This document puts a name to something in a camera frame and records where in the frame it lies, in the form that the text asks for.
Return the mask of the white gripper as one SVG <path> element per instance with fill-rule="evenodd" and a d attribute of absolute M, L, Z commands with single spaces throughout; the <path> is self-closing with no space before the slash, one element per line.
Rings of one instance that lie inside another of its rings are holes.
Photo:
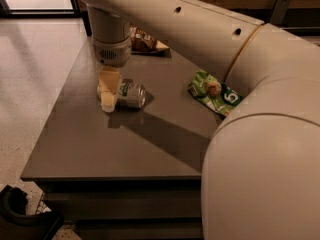
<path fill-rule="evenodd" d="M 111 113 L 118 99 L 121 74 L 115 67 L 123 67 L 131 54 L 131 39 L 101 41 L 92 39 L 96 60 L 103 66 L 99 71 L 100 102 L 104 112 Z"/>

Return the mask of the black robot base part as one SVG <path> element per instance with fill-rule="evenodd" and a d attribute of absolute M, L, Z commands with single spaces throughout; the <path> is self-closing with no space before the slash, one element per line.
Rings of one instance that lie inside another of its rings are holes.
<path fill-rule="evenodd" d="M 52 240 L 64 218 L 50 211 L 26 214 L 27 194 L 6 185 L 0 191 L 0 240 Z"/>

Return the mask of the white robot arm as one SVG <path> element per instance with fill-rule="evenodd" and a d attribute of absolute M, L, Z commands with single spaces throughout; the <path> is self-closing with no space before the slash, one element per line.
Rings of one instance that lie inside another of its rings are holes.
<path fill-rule="evenodd" d="M 198 0 L 82 0 L 244 95 L 202 169 L 205 240 L 320 240 L 320 48 Z"/>

